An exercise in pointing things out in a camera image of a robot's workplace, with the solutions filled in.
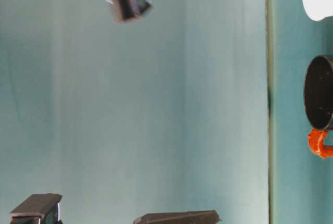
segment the teal backdrop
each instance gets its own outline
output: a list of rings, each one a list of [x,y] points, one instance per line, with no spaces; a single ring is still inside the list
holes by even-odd
[[[64,223],[216,209],[268,223],[265,0],[0,0],[0,223],[32,193]]]
[[[312,21],[302,0],[268,2],[271,223],[332,223],[333,163],[308,148],[303,83],[310,61],[333,53],[333,20]]]
[[[265,0],[186,0],[185,206],[268,223]]]

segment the teal wall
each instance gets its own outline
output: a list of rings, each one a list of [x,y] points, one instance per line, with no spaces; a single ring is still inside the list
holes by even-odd
[[[333,163],[315,157],[308,148],[311,127],[302,95],[310,61],[333,52],[333,20],[310,20],[302,0],[268,2],[272,223],[332,223]]]
[[[38,192],[65,223],[183,209],[184,0],[154,3],[0,0],[0,223]]]
[[[186,209],[268,223],[265,0],[186,0]]]

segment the orange handle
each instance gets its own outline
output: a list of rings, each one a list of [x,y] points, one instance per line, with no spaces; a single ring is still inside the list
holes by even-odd
[[[309,148],[315,154],[321,158],[333,156],[333,146],[324,145],[327,131],[313,129],[308,136]]]

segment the black cylinder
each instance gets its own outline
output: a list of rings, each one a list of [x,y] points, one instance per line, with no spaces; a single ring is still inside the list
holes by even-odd
[[[314,128],[333,128],[333,56],[320,55],[310,63],[304,83],[304,106]]]

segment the orange plastic part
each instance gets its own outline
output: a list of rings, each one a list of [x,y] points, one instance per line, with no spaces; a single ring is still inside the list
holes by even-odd
[[[327,131],[313,129],[308,136],[309,148],[315,154],[321,158],[333,156],[333,146],[324,145]]]

